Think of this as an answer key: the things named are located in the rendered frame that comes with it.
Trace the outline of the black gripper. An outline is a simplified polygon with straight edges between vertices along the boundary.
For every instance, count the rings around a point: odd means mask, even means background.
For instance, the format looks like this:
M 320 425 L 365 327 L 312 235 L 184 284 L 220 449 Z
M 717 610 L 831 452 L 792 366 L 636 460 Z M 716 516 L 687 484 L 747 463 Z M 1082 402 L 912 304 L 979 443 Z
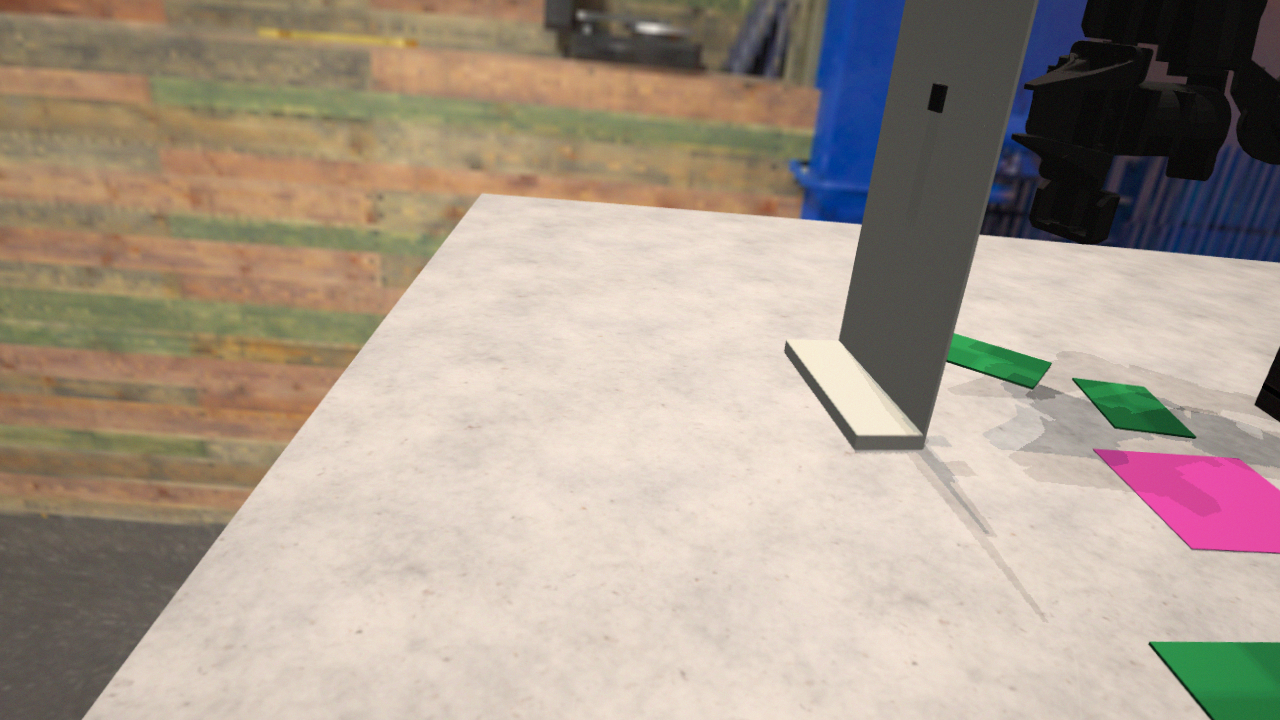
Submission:
M 1114 156 L 1176 158 L 1196 124 L 1196 94 L 1181 85 L 1144 81 L 1153 49 L 1169 46 L 1181 0 L 1088 0 L 1066 65 L 1024 88 L 1084 92 L 1073 132 L 1062 143 L 1011 135 L 1041 158 L 1030 225 L 1076 243 L 1108 238 L 1120 195 L 1105 187 Z

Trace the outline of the green flat strip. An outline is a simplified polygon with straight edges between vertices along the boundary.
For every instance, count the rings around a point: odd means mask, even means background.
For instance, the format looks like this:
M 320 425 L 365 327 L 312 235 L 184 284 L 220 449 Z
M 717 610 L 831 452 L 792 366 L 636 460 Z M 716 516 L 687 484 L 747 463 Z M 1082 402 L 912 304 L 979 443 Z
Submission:
M 954 333 L 947 363 L 1034 389 L 1052 363 Z

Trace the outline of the pink flat square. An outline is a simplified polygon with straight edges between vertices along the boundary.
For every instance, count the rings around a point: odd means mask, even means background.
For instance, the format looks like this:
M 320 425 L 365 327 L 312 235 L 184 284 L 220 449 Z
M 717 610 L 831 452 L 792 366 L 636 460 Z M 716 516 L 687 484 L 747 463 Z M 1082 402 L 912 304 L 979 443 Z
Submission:
M 1093 450 L 1190 550 L 1280 553 L 1280 489 L 1242 459 Z

